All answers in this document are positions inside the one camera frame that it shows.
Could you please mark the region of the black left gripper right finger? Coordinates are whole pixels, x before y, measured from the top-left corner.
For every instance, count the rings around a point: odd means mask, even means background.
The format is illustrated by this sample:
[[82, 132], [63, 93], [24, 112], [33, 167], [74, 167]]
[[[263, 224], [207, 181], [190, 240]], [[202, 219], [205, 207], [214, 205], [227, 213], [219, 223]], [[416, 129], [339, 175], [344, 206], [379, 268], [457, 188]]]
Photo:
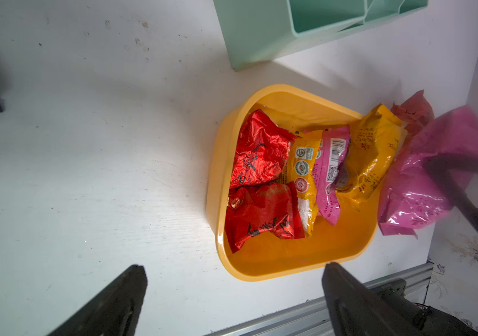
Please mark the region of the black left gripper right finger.
[[338, 263], [325, 266], [322, 287], [335, 335], [421, 334]]

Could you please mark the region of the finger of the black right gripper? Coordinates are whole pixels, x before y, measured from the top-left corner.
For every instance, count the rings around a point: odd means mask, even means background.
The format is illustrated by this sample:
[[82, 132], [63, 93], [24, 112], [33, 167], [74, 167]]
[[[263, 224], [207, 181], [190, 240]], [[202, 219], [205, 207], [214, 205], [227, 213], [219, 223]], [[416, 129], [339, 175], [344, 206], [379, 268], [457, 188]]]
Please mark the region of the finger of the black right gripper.
[[478, 176], [478, 158], [458, 154], [439, 154], [426, 159], [423, 168], [442, 195], [460, 211], [478, 233], [478, 206], [468, 195], [468, 184], [456, 179], [459, 173], [468, 179]]

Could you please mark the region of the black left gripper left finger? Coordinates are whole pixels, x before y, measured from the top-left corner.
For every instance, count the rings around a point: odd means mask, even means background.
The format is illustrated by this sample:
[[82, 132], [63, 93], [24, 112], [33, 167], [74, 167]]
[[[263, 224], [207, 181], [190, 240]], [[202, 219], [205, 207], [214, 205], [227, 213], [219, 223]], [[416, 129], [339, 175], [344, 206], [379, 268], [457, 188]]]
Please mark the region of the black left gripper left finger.
[[134, 335], [147, 290], [141, 265], [132, 265], [51, 335]]

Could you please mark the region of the pink tea bag packet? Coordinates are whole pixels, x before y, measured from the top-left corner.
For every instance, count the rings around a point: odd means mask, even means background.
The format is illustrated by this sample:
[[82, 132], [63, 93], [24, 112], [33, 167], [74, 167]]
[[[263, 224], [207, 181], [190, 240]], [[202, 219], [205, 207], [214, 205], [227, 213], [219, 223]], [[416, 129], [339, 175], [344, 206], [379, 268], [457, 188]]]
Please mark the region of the pink tea bag packet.
[[339, 169], [348, 153], [350, 140], [351, 130], [348, 125], [324, 130], [313, 168], [317, 190], [317, 215], [323, 217], [331, 225], [337, 224], [341, 213], [336, 184]]
[[440, 174], [432, 163], [454, 156], [478, 159], [478, 116], [469, 106], [430, 122], [391, 165], [380, 192], [378, 224], [383, 235], [415, 235], [450, 214], [453, 203], [436, 180], [446, 177], [466, 188], [472, 173], [452, 168]]

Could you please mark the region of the yellow tea bag packet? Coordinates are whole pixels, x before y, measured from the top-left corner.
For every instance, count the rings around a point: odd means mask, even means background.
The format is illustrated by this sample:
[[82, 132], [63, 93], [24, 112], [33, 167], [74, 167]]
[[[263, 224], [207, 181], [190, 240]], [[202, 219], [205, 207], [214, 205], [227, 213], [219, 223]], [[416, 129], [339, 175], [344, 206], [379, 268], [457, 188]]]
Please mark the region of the yellow tea bag packet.
[[291, 145], [289, 158], [282, 171], [282, 179], [286, 183], [292, 182], [296, 188], [299, 215], [306, 237], [313, 234], [318, 213], [313, 168], [321, 147], [322, 134], [322, 130], [300, 133]]
[[383, 182], [406, 136], [404, 122], [384, 104], [354, 124], [336, 184], [338, 198], [360, 209]]

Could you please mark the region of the red foil tea bag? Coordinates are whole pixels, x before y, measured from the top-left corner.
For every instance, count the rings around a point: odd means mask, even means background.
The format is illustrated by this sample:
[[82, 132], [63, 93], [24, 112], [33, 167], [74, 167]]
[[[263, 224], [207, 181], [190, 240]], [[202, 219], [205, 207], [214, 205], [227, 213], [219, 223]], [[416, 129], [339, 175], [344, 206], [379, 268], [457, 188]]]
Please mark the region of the red foil tea bag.
[[231, 190], [225, 232], [233, 253], [247, 240], [264, 232], [279, 239], [304, 238], [295, 185], [275, 182]]
[[242, 124], [233, 160], [230, 188], [275, 180], [289, 158], [296, 136], [278, 127], [261, 109]]
[[420, 90], [401, 105], [393, 104], [391, 108], [391, 112], [405, 124], [408, 137], [417, 135], [435, 119], [432, 106], [425, 99], [424, 92]]

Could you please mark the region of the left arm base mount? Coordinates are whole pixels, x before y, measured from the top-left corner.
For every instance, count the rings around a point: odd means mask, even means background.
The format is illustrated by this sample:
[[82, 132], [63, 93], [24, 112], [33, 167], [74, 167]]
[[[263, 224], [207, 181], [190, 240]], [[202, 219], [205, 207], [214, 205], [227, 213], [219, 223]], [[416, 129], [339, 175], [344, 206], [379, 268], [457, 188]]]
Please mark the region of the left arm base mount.
[[396, 279], [372, 288], [372, 292], [405, 322], [411, 324], [414, 330], [423, 335], [478, 335], [477, 331], [448, 313], [407, 300], [405, 298], [406, 286], [405, 280]]

